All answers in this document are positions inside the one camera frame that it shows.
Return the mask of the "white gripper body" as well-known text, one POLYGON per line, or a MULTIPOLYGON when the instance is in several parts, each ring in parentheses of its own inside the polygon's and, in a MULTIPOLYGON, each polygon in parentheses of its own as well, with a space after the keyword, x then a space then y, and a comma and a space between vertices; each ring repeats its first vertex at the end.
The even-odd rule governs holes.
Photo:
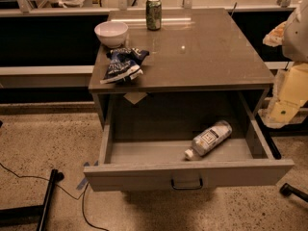
POLYGON ((278 104, 303 107, 308 101, 308 64, 295 62, 288 70, 279 70, 278 104))

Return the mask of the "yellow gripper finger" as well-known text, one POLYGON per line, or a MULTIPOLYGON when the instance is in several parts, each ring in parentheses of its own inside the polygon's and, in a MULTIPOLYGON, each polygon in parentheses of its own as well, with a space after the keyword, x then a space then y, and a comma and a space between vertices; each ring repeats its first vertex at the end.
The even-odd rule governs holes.
POLYGON ((258 111, 258 115, 267 127, 280 129, 291 124, 299 110, 300 108, 293 103, 278 102, 274 98, 267 98, 258 111))

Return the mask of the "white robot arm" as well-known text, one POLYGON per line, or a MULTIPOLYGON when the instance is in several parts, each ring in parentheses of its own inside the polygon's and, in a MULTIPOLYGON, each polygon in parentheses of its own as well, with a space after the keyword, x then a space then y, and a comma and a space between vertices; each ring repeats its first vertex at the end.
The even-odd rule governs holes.
POLYGON ((308 101, 308 0, 301 0, 286 21, 266 34, 263 44, 281 45, 283 55, 294 63, 275 75, 264 117, 269 128, 278 129, 289 124, 308 101))

